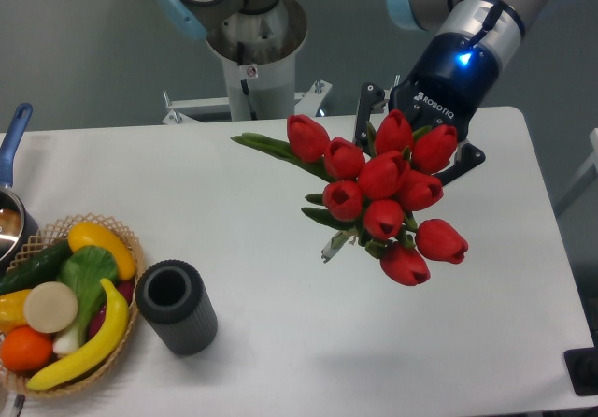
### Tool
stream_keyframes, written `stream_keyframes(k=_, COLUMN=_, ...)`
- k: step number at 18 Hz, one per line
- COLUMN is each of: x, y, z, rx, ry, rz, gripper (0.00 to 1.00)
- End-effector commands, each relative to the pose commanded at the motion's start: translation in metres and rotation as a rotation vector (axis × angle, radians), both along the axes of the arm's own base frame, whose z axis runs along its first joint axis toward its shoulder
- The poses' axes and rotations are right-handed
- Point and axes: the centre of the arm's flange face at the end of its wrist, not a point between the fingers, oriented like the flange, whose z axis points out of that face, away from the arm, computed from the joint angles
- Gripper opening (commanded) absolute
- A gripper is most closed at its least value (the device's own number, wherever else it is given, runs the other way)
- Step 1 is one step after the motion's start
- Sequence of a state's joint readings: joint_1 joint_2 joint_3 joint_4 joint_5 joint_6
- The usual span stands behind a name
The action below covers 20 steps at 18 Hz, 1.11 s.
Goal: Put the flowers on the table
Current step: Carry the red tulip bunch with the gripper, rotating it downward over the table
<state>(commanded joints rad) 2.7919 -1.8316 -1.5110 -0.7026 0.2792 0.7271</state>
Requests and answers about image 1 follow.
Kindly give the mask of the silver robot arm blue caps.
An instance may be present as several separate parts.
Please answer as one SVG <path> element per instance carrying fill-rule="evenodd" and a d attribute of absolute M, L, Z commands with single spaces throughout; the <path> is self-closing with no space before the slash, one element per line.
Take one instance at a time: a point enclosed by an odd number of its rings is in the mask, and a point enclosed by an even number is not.
<path fill-rule="evenodd" d="M 377 106 L 401 110 L 413 129 L 441 124 L 457 131 L 452 166 L 438 173 L 449 184 L 482 164 L 484 152 L 468 142 L 468 127 L 548 0 L 386 0 L 392 22 L 406 30 L 434 31 L 422 56 L 389 91 L 365 83 L 354 140 L 367 154 Z"/>

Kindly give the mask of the grey robot base column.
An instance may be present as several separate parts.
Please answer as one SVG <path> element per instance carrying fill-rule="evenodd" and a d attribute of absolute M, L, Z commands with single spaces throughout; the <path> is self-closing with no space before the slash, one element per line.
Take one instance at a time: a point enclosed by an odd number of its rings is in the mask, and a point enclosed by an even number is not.
<path fill-rule="evenodd" d="M 227 96 L 281 89 L 295 94 L 295 57 L 307 34 L 307 19 L 296 0 L 156 0 L 184 36 L 204 40 L 221 60 Z"/>

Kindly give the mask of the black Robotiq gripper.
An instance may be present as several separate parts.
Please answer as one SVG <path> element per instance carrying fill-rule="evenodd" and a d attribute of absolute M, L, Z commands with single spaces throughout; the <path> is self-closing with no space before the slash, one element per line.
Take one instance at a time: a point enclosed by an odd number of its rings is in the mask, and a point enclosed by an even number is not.
<path fill-rule="evenodd" d="M 402 111 L 414 130 L 442 121 L 457 130 L 460 142 L 453 163 L 435 176 L 443 186 L 486 161 L 485 152 L 468 139 L 469 123 L 497 80 L 497 59 L 479 44 L 457 33 L 433 38 L 404 81 L 392 88 L 389 109 Z M 353 142 L 369 149 L 368 123 L 387 103 L 386 91 L 366 82 L 360 90 Z"/>

